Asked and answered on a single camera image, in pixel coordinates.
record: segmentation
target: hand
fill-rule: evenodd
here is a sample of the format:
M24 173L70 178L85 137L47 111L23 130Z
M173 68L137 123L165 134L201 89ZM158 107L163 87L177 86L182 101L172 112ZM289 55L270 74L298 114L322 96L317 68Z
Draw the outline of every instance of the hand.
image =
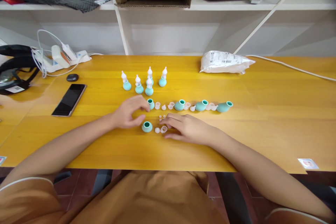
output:
M177 115L169 113L160 124L166 124L168 128L174 127L181 134L166 134L165 138L189 142L194 144L209 145L211 141L218 139L223 131L213 127L191 115Z
M112 117L116 128L133 128L140 126L146 117L142 114L133 119L132 114L138 109L150 111L149 104L142 95L133 96L125 100L116 111L108 116Z

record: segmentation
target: white plastic bag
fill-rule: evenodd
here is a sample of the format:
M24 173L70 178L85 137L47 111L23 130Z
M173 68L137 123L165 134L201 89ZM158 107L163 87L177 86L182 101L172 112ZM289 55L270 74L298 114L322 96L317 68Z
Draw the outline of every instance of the white plastic bag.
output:
M229 72L244 74L245 69L249 68L253 63L255 63L255 61L244 56L222 51L209 51L202 57L200 72Z

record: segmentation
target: orange shirt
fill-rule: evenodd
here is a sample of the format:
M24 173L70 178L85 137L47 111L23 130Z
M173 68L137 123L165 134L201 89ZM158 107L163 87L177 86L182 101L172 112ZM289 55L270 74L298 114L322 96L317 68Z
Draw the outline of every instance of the orange shirt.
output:
M51 181L28 178L0 191L0 223L225 224L207 190L204 172L124 171L102 192L63 212ZM299 222L281 223L323 223L292 211L277 211L268 220L277 223L288 215Z

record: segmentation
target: red object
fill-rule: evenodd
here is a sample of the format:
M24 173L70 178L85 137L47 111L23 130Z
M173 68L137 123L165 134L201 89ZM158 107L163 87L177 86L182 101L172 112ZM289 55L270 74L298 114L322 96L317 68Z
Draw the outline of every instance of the red object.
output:
M14 5L14 4L22 4L24 3L23 0L3 0L5 1L6 3L9 3L10 5Z

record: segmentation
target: teal rubber bulb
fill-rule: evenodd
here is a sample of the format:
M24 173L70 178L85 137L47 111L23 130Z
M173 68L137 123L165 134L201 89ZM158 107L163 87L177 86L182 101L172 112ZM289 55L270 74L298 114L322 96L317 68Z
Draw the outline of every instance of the teal rubber bulb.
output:
M148 99L147 102L148 102L148 104L149 104L149 108L150 108L150 110L152 110L152 109L154 108L154 106L155 106L155 104L154 104L154 102L153 102L153 99Z
M181 111L182 109L184 109L184 105L186 104L186 101L185 100L179 100L177 103L175 103L175 106L174 108L177 110L177 111Z
M135 92L139 95L142 94L144 92L144 87L143 86L136 86L135 87Z
M128 80L122 86L126 91L129 91L132 88L132 85L128 82Z
M149 89L148 87L146 88L146 90L145 90L146 95L151 96L153 93L154 93L153 88L151 88L151 89Z
M153 82L153 77L151 77L150 79L152 80L152 83L154 83L154 82ZM146 80L146 85L147 85L147 80Z
M223 113L223 112L228 111L232 106L233 106L233 103L230 102L230 101L227 101L227 102L225 102L225 103L219 103L219 104L218 104L218 107L217 107L216 110L217 110L218 112Z
M159 86L164 87L165 85L167 85L167 79L161 78L159 80Z
M196 103L196 110L197 111L203 111L205 110L205 108L207 107L208 105L208 101L207 100L203 100L203 101L200 101L198 103Z
M148 133L148 132L152 131L153 125L150 122L146 121L146 122L143 123L141 128L142 128L143 132Z

